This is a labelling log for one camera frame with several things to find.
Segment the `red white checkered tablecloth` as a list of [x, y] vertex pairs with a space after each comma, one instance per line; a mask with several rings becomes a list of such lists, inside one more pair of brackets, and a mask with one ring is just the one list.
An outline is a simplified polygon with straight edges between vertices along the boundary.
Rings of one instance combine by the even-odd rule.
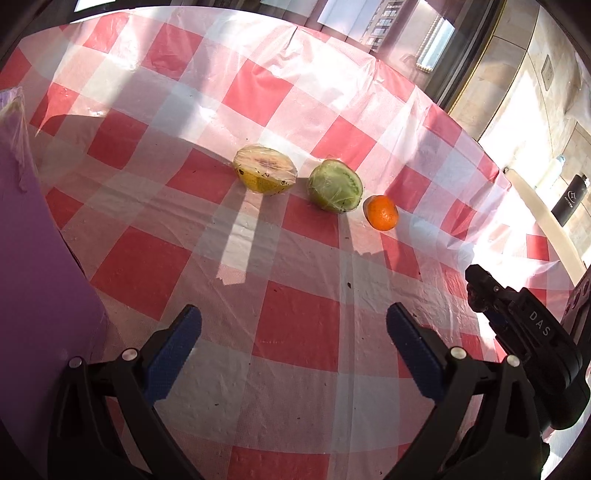
[[[572, 282], [483, 149], [419, 88], [355, 47], [204, 7], [118, 12], [23, 38], [1, 84], [24, 93], [41, 190], [108, 312], [104, 353], [186, 304], [202, 335], [157, 410], [208, 479], [380, 479], [432, 402], [386, 330], [401, 302], [474, 358], [504, 353], [465, 269], [561, 315]], [[250, 191], [262, 145], [297, 181]], [[338, 159], [363, 197], [336, 214], [308, 177]], [[363, 204], [386, 195], [394, 229]]]

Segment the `purple white cardboard box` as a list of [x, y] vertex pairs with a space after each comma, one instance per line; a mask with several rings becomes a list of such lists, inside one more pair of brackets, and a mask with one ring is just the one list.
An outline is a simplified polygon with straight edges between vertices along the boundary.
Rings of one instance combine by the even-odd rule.
[[102, 302], [66, 245], [41, 190], [21, 88], [1, 93], [1, 420], [46, 469], [58, 378], [101, 353]]

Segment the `black water bottle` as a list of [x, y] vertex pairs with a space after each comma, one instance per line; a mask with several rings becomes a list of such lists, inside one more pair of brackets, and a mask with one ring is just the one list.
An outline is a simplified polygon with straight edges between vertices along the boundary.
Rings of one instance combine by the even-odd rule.
[[585, 174], [576, 174], [557, 203], [551, 210], [561, 227], [564, 227], [581, 204], [589, 187], [589, 179]]

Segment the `white plastic bottle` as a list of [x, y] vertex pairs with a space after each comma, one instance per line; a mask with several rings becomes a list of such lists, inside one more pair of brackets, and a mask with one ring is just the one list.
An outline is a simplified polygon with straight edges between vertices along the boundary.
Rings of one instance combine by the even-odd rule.
[[545, 184], [551, 185], [561, 176], [565, 161], [566, 158], [563, 154], [558, 155], [552, 161], [552, 164], [545, 175]]

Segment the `green fruit half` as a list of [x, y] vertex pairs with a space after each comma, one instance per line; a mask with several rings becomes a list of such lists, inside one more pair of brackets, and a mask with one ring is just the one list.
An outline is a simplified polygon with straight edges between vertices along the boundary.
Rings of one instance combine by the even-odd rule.
[[308, 177], [308, 198], [336, 214], [353, 211], [361, 203], [363, 183], [354, 170], [338, 159], [325, 159]]

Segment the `small orange mandarin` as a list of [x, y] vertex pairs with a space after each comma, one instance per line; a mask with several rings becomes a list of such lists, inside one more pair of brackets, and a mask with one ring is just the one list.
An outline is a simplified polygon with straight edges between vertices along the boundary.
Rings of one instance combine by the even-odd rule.
[[396, 204], [386, 195], [373, 195], [363, 204], [367, 222], [374, 229], [389, 231], [397, 226], [399, 212]]

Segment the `white curved shelf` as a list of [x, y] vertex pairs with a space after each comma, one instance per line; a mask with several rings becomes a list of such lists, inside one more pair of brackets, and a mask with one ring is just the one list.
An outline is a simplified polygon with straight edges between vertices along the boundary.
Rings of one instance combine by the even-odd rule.
[[565, 233], [563, 227], [554, 217], [536, 191], [512, 168], [506, 166], [503, 173], [518, 192], [522, 201], [534, 216], [550, 244], [556, 251], [570, 280], [577, 285], [587, 271], [575, 245]]

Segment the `yellow apple half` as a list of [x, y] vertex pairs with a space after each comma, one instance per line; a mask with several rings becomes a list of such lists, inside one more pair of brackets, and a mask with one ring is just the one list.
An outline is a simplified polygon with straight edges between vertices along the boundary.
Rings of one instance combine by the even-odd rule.
[[287, 155], [262, 145], [239, 149], [232, 167], [247, 189], [263, 195], [283, 193], [297, 181], [294, 162]]

